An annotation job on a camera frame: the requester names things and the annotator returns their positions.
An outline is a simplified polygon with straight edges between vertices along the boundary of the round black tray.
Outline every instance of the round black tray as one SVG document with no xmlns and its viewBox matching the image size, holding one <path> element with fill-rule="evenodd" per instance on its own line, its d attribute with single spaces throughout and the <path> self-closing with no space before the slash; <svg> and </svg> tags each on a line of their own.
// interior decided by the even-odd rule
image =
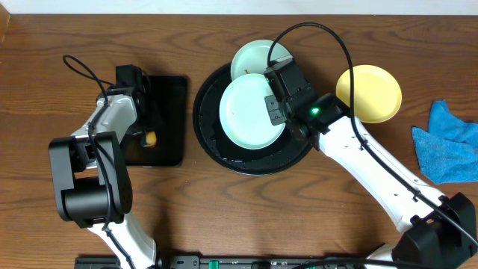
<svg viewBox="0 0 478 269">
<path fill-rule="evenodd" d="M 210 75 L 194 101 L 194 131 L 202 148 L 222 166 L 248 175 L 278 173 L 304 158 L 312 146 L 295 140 L 287 129 L 263 149 L 244 149 L 229 140 L 220 124 L 219 104 L 232 82 L 230 70 L 226 64 Z"/>
</svg>

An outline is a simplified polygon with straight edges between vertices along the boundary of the wooden table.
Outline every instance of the wooden table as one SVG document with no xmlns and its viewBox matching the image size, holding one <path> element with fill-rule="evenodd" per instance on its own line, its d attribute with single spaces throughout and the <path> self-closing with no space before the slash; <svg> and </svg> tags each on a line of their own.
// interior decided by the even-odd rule
<svg viewBox="0 0 478 269">
<path fill-rule="evenodd" d="M 446 99 L 457 117 L 478 122 L 476 17 L 15 15 L 0 49 L 0 268 L 72 268 L 78 255 L 111 254 L 55 208 L 48 144 L 83 124 L 99 93 L 63 65 L 63 54 L 106 80 L 120 64 L 189 78 L 182 166 L 128 169 L 134 213 L 165 253 L 366 255 L 396 243 L 400 234 L 379 203 L 322 153 L 276 175 L 244 176 L 212 161 L 195 137 L 191 111 L 203 81 L 242 45 L 304 21 L 337 31 L 355 65 L 377 65 L 398 80 L 398 115 L 367 128 L 414 173 L 410 128 L 427 128 L 433 100 Z M 303 28 L 282 43 L 321 93 L 335 91 L 347 63 L 327 33 Z M 478 184 L 440 189 L 478 205 Z M 473 258 L 463 268 L 476 266 Z"/>
</svg>

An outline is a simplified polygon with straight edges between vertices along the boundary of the white background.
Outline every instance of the white background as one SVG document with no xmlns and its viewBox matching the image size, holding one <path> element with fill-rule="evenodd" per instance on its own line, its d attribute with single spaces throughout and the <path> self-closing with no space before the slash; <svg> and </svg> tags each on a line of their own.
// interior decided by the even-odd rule
<svg viewBox="0 0 478 269">
<path fill-rule="evenodd" d="M 478 0 L 0 0 L 0 3 L 12 14 L 478 14 Z"/>
</svg>

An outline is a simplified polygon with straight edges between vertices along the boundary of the folded towel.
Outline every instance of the folded towel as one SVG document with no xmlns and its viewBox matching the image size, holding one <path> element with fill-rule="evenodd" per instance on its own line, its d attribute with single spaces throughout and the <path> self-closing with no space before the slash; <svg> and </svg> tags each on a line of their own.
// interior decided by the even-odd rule
<svg viewBox="0 0 478 269">
<path fill-rule="evenodd" d="M 478 124 L 453 116 L 443 100 L 433 102 L 428 131 L 412 128 L 422 174 L 436 184 L 478 182 Z"/>
</svg>

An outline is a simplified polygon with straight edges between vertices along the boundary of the green light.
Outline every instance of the green light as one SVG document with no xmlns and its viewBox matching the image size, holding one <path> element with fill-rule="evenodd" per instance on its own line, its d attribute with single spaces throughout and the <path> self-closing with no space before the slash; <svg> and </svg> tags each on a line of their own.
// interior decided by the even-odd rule
<svg viewBox="0 0 478 269">
<path fill-rule="evenodd" d="M 312 109 L 311 109 L 311 114 L 312 114 L 312 115 L 317 115 L 317 114 L 319 114 L 319 112 L 320 112 L 320 109 L 319 109 L 319 108 L 312 108 Z"/>
</svg>

